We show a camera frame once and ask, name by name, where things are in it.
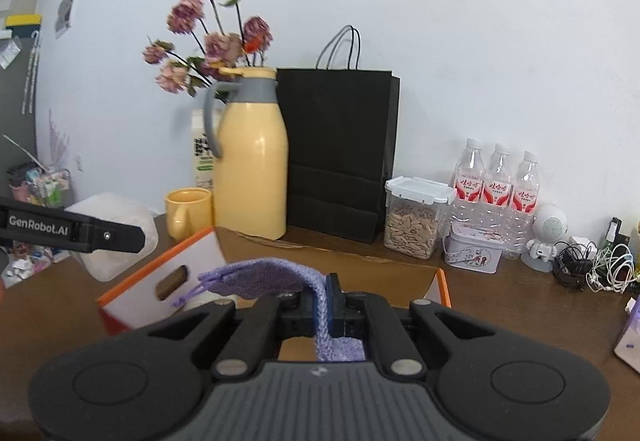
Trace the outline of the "white milk carton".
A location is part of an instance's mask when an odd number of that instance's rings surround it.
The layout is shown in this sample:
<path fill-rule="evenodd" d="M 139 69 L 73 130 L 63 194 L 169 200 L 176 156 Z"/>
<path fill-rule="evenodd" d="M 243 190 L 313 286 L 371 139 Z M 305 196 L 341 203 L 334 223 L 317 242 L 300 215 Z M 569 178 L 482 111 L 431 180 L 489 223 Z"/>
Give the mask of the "white milk carton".
<path fill-rule="evenodd" d="M 192 110 L 191 152 L 194 185 L 213 190 L 215 157 L 208 146 L 201 109 Z"/>

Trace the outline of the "clear nut container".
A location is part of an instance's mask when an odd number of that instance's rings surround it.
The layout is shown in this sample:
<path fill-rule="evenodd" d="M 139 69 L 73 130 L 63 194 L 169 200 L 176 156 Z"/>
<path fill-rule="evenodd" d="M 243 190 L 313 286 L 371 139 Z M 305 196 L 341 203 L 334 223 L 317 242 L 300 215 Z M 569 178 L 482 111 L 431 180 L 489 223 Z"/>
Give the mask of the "clear nut container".
<path fill-rule="evenodd" d="M 416 176 L 388 180 L 385 190 L 384 246 L 416 259 L 430 259 L 456 192 L 445 183 Z"/>

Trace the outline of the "water bottle left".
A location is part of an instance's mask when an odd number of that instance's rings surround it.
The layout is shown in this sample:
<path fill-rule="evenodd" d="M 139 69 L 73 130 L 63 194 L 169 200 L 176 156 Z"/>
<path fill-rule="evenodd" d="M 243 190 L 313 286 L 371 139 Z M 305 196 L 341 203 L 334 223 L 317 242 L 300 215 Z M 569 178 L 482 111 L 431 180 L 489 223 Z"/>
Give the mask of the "water bottle left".
<path fill-rule="evenodd" d="M 476 219 L 476 207 L 484 186 L 485 163 L 482 142 L 468 138 L 451 178 L 456 192 L 451 205 L 451 221 L 472 224 Z"/>

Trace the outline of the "water bottle right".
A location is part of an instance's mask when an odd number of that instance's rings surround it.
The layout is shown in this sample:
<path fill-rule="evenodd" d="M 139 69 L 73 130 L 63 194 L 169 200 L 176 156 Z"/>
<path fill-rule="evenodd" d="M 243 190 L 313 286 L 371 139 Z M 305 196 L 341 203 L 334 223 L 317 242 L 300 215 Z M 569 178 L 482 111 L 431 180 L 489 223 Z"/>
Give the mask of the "water bottle right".
<path fill-rule="evenodd" d="M 504 221 L 504 257 L 515 260 L 523 251 L 540 190 L 538 157 L 526 150 L 514 176 L 509 211 Z"/>

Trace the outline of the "yellow thermos jug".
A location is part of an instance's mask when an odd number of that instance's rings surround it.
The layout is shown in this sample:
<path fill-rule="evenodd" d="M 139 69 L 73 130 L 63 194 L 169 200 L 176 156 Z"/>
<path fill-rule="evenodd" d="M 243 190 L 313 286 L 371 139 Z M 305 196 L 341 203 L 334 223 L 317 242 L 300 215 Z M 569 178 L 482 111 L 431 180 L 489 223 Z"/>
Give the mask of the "yellow thermos jug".
<path fill-rule="evenodd" d="M 226 81 L 203 98 L 204 131 L 215 157 L 216 227 L 263 239 L 286 231 L 288 135 L 277 99 L 277 71 L 221 67 Z"/>

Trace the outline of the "black paper bag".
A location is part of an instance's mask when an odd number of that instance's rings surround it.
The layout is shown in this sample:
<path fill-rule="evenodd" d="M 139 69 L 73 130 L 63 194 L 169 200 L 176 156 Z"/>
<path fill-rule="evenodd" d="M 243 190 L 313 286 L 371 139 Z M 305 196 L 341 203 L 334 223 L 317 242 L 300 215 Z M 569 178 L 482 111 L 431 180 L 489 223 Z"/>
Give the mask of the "black paper bag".
<path fill-rule="evenodd" d="M 344 26 L 314 67 L 281 68 L 288 131 L 286 217 L 293 227 L 371 244 L 393 174 L 400 80 L 359 66 L 361 36 Z"/>

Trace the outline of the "white robot toy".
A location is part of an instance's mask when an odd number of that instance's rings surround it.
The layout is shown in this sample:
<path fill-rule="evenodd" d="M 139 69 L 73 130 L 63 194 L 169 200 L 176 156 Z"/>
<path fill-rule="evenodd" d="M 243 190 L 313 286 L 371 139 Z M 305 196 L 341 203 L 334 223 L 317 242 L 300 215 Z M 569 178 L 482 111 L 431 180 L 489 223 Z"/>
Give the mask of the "white robot toy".
<path fill-rule="evenodd" d="M 552 261 L 558 255 L 556 243 L 565 236 L 567 230 L 567 217 L 562 209 L 552 204 L 540 206 L 532 223 L 533 237 L 521 253 L 524 265 L 537 272 L 550 273 Z"/>

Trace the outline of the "water bottle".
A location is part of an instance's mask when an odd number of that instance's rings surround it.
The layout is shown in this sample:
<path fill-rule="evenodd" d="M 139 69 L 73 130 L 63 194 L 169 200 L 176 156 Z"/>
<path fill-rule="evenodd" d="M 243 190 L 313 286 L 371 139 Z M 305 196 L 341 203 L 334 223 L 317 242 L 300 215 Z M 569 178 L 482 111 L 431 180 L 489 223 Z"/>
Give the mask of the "water bottle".
<path fill-rule="evenodd" d="M 509 211 L 504 221 L 504 257 L 515 260 L 523 251 L 540 190 L 538 157 L 526 150 L 514 176 Z"/>
<path fill-rule="evenodd" d="M 510 167 L 510 150 L 496 144 L 485 170 L 482 192 L 482 212 L 480 225 L 488 229 L 498 229 L 502 224 L 513 187 Z"/>
<path fill-rule="evenodd" d="M 476 219 L 476 207 L 484 186 L 485 163 L 482 142 L 468 138 L 451 178 L 456 192 L 451 205 L 451 221 L 472 224 Z"/>

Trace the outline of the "dried pink rose bouquet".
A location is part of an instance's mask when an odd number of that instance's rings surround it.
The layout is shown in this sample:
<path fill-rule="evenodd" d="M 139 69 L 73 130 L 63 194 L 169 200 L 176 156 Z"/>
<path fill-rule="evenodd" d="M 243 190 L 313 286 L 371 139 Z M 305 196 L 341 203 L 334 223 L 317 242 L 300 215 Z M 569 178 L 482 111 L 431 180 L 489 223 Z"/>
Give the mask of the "dried pink rose bouquet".
<path fill-rule="evenodd" d="M 171 94 L 194 96 L 216 81 L 230 80 L 226 69 L 262 66 L 273 40 L 265 19 L 242 15 L 241 0 L 178 0 L 166 27 L 195 43 L 193 52 L 181 53 L 174 42 L 156 39 L 142 51 L 145 63 L 158 68 L 157 86 Z"/>

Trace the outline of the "white tin box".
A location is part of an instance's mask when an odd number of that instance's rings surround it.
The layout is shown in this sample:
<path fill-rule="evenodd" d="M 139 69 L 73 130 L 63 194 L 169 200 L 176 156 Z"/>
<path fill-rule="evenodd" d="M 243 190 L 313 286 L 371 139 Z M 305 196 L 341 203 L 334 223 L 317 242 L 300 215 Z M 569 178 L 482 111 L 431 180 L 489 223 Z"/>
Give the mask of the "white tin box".
<path fill-rule="evenodd" d="M 492 230 L 454 222 L 442 243 L 444 258 L 451 268 L 495 274 L 504 249 L 502 236 Z"/>

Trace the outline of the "yellow ceramic mug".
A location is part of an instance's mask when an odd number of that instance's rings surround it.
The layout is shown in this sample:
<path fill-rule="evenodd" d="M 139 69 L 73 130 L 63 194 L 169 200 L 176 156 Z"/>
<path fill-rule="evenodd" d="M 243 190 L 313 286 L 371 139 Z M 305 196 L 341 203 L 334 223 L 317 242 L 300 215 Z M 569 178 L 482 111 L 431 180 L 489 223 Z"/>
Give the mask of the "yellow ceramic mug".
<path fill-rule="evenodd" d="M 173 190 L 165 196 L 168 235 L 182 242 L 214 225 L 213 194 L 201 187 Z"/>

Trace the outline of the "translucent plastic cotton box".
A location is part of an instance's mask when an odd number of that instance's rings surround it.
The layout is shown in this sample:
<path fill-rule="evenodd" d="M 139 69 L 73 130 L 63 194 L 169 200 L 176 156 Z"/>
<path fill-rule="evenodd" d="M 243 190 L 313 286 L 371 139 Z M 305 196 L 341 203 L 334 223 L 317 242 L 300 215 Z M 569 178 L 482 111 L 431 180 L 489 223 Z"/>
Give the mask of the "translucent plastic cotton box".
<path fill-rule="evenodd" d="M 99 282 L 111 281 L 157 247 L 154 216 L 135 201 L 102 193 L 76 202 L 67 211 L 100 221 L 91 253 L 73 253 Z"/>

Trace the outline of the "water bottle middle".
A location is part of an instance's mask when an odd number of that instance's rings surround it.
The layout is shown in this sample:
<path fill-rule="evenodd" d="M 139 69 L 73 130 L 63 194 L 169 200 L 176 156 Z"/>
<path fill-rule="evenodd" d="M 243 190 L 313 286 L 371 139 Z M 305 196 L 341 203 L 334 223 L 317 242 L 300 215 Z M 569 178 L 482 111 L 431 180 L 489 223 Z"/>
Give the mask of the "water bottle middle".
<path fill-rule="evenodd" d="M 482 212 L 480 225 L 488 229 L 498 229 L 502 224 L 513 187 L 510 167 L 510 150 L 496 144 L 485 170 L 482 192 Z"/>

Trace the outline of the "purple knitted pouch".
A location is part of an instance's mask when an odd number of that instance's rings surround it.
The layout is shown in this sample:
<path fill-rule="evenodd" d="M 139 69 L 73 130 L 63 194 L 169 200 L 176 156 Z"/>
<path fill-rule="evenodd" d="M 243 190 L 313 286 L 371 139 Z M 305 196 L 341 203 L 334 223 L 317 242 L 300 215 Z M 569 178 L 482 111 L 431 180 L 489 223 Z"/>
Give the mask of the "purple knitted pouch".
<path fill-rule="evenodd" d="M 265 295 L 311 291 L 312 335 L 321 362 L 361 362 L 366 351 L 361 340 L 330 334 L 330 298 L 326 276 L 299 263 L 280 258 L 259 258 L 229 263 L 198 276 L 196 286 L 172 300 L 182 307 L 200 294 L 235 295 L 255 300 Z"/>

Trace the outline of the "red cardboard box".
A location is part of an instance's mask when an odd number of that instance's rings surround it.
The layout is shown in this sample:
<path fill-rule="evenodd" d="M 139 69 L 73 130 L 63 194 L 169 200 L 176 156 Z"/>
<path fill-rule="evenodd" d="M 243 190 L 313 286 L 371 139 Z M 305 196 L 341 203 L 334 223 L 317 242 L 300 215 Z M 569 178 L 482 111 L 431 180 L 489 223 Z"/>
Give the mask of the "red cardboard box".
<path fill-rule="evenodd" d="M 364 348 L 352 333 L 333 336 L 336 274 L 345 291 L 384 296 L 392 305 L 432 298 L 450 305 L 445 272 L 385 259 L 256 239 L 222 227 L 196 233 L 129 275 L 96 300 L 106 330 L 118 334 L 167 319 L 217 294 L 255 300 L 268 294 L 311 292 L 311 334 L 323 362 L 361 361 Z"/>

